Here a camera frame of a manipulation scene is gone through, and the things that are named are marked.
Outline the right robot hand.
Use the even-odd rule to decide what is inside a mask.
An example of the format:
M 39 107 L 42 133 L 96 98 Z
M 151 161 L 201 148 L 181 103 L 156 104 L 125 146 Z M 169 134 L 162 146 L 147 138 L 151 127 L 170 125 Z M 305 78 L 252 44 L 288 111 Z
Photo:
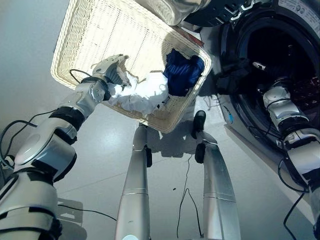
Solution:
M 287 65 L 266 65 L 254 61 L 252 66 L 261 72 L 256 78 L 258 84 L 272 86 L 280 82 L 289 83 L 292 80 L 291 71 Z

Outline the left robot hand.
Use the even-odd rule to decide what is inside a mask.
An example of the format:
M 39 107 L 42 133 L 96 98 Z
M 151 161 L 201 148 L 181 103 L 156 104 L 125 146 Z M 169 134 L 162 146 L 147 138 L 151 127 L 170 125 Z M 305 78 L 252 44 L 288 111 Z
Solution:
M 92 76 L 120 86 L 131 86 L 125 71 L 122 71 L 120 65 L 127 60 L 128 56 L 117 54 L 103 59 L 97 63 L 92 71 Z

